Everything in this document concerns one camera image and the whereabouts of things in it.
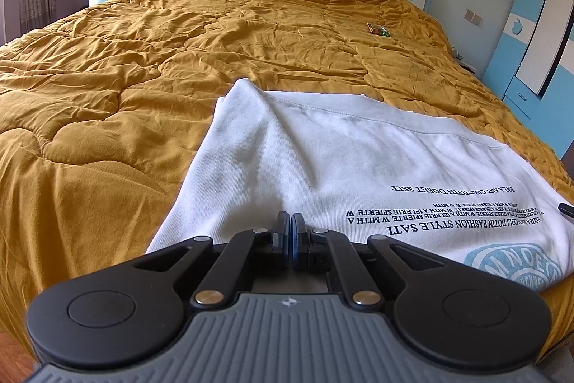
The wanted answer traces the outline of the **mustard yellow quilt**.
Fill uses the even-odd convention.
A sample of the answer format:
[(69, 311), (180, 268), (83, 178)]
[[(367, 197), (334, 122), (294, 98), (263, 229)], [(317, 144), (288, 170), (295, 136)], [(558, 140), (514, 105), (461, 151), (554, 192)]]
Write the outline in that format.
[(144, 253), (241, 78), (454, 118), (573, 195), (552, 149), (406, 0), (105, 2), (1, 48), (1, 329), (14, 342), (28, 345), (26, 308), (45, 288)]

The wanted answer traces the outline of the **blue white wardrobe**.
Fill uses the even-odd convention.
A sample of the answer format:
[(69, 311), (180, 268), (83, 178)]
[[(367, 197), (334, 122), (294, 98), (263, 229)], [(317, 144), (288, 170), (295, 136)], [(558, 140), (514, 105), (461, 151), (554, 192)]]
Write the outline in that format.
[(563, 157), (573, 144), (573, 0), (514, 0), (483, 83)]

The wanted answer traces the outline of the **small green snack packet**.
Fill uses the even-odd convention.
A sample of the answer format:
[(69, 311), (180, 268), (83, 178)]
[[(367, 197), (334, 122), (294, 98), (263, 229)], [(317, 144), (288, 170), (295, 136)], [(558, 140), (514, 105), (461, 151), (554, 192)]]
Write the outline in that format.
[(380, 36), (380, 37), (390, 37), (390, 32), (383, 26), (373, 23), (367, 24), (368, 30), (371, 34)]

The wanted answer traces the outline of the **wall light switch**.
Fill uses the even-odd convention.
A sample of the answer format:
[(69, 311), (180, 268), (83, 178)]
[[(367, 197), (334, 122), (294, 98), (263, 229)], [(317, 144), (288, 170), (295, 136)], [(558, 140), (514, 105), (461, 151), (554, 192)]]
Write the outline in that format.
[(481, 26), (481, 23), (483, 22), (483, 19), (481, 18), (480, 15), (469, 9), (465, 11), (464, 19), (475, 26)]

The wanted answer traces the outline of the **white Nevada sweatshirt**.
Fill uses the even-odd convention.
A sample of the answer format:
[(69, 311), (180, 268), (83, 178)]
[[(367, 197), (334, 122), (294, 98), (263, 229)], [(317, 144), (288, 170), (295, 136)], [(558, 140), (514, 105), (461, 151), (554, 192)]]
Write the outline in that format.
[(451, 118), (242, 79), (217, 100), (150, 250), (196, 235), (225, 243), (285, 211), (354, 242), (382, 234), (543, 291), (573, 271), (562, 201), (509, 146)]

